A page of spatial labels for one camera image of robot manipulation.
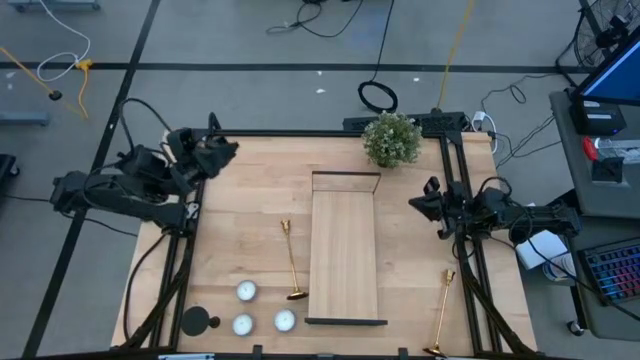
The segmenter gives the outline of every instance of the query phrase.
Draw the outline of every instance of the wooden table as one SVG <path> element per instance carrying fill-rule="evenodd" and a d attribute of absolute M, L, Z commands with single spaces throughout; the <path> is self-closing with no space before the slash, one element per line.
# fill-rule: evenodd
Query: wooden table
<path fill-rule="evenodd" d="M 185 310 L 199 305 L 219 316 L 217 329 L 196 337 L 180 335 L 178 350 L 185 352 L 250 353 L 254 344 L 265 353 L 394 355 L 406 347 L 410 355 L 435 339 L 443 272 L 457 268 L 451 240 L 439 240 L 439 224 L 429 222 L 407 204 L 420 196 L 431 176 L 444 183 L 438 140 L 422 140 L 422 154 L 415 164 L 380 169 L 367 160 L 359 138 L 239 137 L 236 158 L 217 178 L 206 183 L 200 213 L 195 255 L 189 278 Z M 453 146 L 454 177 L 459 179 Z M 495 175 L 486 134 L 464 134 L 464 149 L 472 189 Z M 292 280 L 287 245 L 280 226 L 291 219 L 291 241 L 304 290 L 309 284 L 311 238 L 311 172 L 379 171 L 375 194 L 375 237 L 378 308 L 387 326 L 323 326 L 304 323 L 308 299 L 287 301 Z M 158 238 L 159 229 L 143 224 L 132 264 Z M 165 263 L 165 240 L 142 264 L 133 285 L 129 329 L 133 331 L 155 304 Z M 484 242 L 486 266 L 494 303 L 510 326 L 528 346 L 536 348 L 531 320 L 514 252 L 496 241 Z M 259 292 L 251 303 L 236 299 L 236 285 L 250 279 Z M 274 314 L 292 309 L 296 328 L 280 334 L 273 326 Z M 484 312 L 479 322 L 485 349 L 490 349 Z M 168 339 L 173 305 L 167 308 L 161 344 Z M 233 318 L 243 312 L 254 317 L 251 336 L 235 336 Z M 122 310 L 113 344 L 123 342 Z M 472 355 L 467 312 L 459 279 L 449 292 L 440 339 L 448 355 Z"/>

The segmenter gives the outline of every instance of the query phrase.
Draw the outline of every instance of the black disc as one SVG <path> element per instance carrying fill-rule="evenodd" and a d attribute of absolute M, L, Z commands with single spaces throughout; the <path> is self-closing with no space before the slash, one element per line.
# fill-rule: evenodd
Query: black disc
<path fill-rule="evenodd" d="M 58 90 L 53 90 L 51 94 L 49 94 L 49 99 L 53 101 L 58 101 L 62 98 L 62 93 Z"/>
<path fill-rule="evenodd" d="M 182 331 L 189 336 L 202 334 L 209 326 L 209 313 L 201 306 L 194 306 L 182 315 Z"/>
<path fill-rule="evenodd" d="M 212 317 L 211 319 L 209 319 L 209 326 L 212 329 L 217 328 L 218 326 L 220 326 L 220 318 L 217 316 Z"/>

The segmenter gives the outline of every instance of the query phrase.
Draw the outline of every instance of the green plant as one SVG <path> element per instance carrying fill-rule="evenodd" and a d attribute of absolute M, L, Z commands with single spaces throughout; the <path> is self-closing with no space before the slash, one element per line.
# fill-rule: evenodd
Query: green plant
<path fill-rule="evenodd" d="M 383 112 L 364 130 L 364 148 L 374 163 L 394 168 L 403 162 L 416 162 L 420 154 L 422 127 L 404 114 Z"/>

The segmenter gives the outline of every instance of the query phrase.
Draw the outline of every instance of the fan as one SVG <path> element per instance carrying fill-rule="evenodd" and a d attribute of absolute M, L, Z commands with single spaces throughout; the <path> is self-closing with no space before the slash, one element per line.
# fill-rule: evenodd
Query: fan
<path fill-rule="evenodd" d="M 597 67 L 640 25 L 640 0 L 596 0 L 582 10 L 573 50 L 578 64 Z"/>

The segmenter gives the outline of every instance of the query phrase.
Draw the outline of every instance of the yellow cable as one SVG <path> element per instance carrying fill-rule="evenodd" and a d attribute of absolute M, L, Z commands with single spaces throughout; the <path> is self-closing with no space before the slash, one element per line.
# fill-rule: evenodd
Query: yellow cable
<path fill-rule="evenodd" d="M 82 69 L 82 72 L 84 73 L 84 82 L 82 83 L 82 87 L 80 88 L 80 92 L 78 93 L 78 105 L 80 105 L 85 119 L 89 118 L 89 114 L 87 113 L 87 109 L 85 109 L 84 107 L 82 97 L 84 95 L 84 89 L 87 87 L 87 83 L 89 82 L 89 66 L 91 65 L 93 65 L 91 59 L 82 60 L 76 64 L 76 67 L 78 69 Z"/>
<path fill-rule="evenodd" d="M 84 104 L 82 103 L 82 95 L 84 94 L 84 88 L 87 87 L 87 82 L 89 81 L 89 72 L 87 70 L 83 70 L 84 72 L 84 82 L 82 83 L 82 87 L 80 88 L 80 92 L 78 93 L 78 104 L 84 113 L 84 118 L 88 119 L 89 114 L 87 114 L 87 109 L 85 109 Z"/>
<path fill-rule="evenodd" d="M 35 82 L 42 85 L 42 87 L 45 88 L 45 90 L 47 90 L 49 94 L 53 94 L 53 89 L 51 89 L 49 86 L 47 86 L 47 84 L 40 81 L 40 79 L 38 79 L 35 75 L 33 75 L 33 73 L 29 69 L 27 69 L 24 65 L 22 65 L 22 63 L 18 61 L 18 59 L 16 59 L 13 55 L 11 55 L 11 53 L 7 51 L 7 49 L 0 47 L 0 51 L 2 51 L 9 58 L 9 60 L 13 61 L 16 65 L 18 65 L 20 69 L 22 69 L 22 71 L 26 72 L 27 75 L 29 75 Z"/>
<path fill-rule="evenodd" d="M 453 58 L 456 55 L 456 50 L 458 49 L 458 45 L 460 45 L 460 40 L 462 39 L 462 34 L 464 34 L 464 27 L 471 16 L 471 11 L 473 10 L 474 0 L 469 0 L 467 4 L 467 10 L 464 13 L 464 19 L 462 19 L 462 24 L 460 24 L 460 29 L 456 34 L 456 40 L 453 43 L 453 47 L 451 48 L 451 52 L 449 53 L 449 60 L 447 60 L 447 66 L 444 68 L 444 77 L 442 78 L 442 84 L 440 85 L 440 97 L 438 98 L 438 105 L 436 105 L 436 109 L 440 109 L 440 104 L 444 102 L 445 94 L 447 93 L 447 78 L 449 77 L 449 67 L 453 62 Z"/>
<path fill-rule="evenodd" d="M 53 89 L 51 89 L 47 84 L 45 84 L 45 83 L 44 83 L 44 82 L 42 82 L 40 79 L 38 79 L 38 78 L 37 78 L 37 77 L 36 77 L 36 76 L 31 72 L 31 70 L 27 69 L 27 67 L 26 67 L 26 66 L 24 66 L 24 65 L 23 65 L 23 64 L 22 64 L 18 59 L 16 59 L 16 58 L 15 58 L 15 56 L 13 56 L 13 55 L 12 55 L 12 54 L 7 50 L 7 49 L 5 49 L 5 48 L 3 48 L 3 47 L 0 47 L 0 51 L 1 51 L 2 53 L 4 53 L 4 54 L 9 58 L 9 60 L 13 61 L 13 63 L 14 63 L 14 64 L 18 65 L 18 67 L 19 67 L 20 69 L 22 69 L 22 71 L 24 71 L 27 75 L 29 75 L 29 77 L 30 77 L 31 79 L 33 79 L 33 81 L 35 81 L 36 83 L 40 84 L 40 86 L 42 86 L 42 87 L 47 91 L 47 93 L 48 93 L 49 95 L 52 95 L 52 94 L 54 93 Z M 77 115 L 83 116 L 83 114 L 82 114 L 78 109 L 76 109 L 73 105 L 69 104 L 69 103 L 68 103 L 67 101 L 65 101 L 64 99 L 62 100 L 62 103 L 63 103 L 63 104 L 64 104 L 64 106 L 67 108 L 67 110 L 69 110 L 69 111 L 71 111 L 71 112 L 73 112 L 73 113 L 75 113 L 75 114 L 77 114 Z"/>

